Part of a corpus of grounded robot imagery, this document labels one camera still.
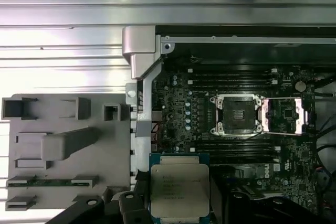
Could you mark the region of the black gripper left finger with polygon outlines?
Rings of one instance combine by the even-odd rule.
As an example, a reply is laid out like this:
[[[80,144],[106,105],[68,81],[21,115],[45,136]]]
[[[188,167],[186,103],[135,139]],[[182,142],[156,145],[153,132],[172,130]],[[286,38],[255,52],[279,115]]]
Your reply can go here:
[[[109,203],[105,203],[100,197],[79,200],[49,222],[55,224],[151,223],[151,214],[144,207],[139,195],[123,192]]]

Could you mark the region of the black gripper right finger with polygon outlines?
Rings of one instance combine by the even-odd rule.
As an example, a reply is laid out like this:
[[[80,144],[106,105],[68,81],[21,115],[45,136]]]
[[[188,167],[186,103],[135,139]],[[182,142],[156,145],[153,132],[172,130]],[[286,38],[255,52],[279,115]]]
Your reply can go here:
[[[211,205],[217,223],[311,223],[311,212],[284,197],[250,199],[246,194],[218,193]]]

